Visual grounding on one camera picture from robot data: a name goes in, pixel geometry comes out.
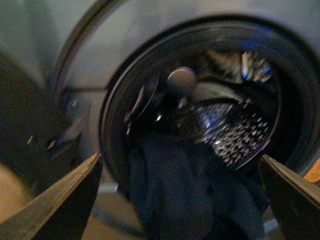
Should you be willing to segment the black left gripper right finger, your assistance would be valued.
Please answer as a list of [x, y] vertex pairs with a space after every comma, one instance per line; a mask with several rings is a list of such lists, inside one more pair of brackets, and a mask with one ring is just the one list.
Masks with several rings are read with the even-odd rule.
[[320, 238], [320, 188], [268, 155], [258, 165], [272, 212], [287, 240]]

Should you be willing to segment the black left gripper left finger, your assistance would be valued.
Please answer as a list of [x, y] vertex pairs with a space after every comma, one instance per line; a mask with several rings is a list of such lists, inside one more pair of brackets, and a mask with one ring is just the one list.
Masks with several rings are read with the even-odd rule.
[[96, 153], [0, 224], [2, 240], [80, 240], [97, 197]]

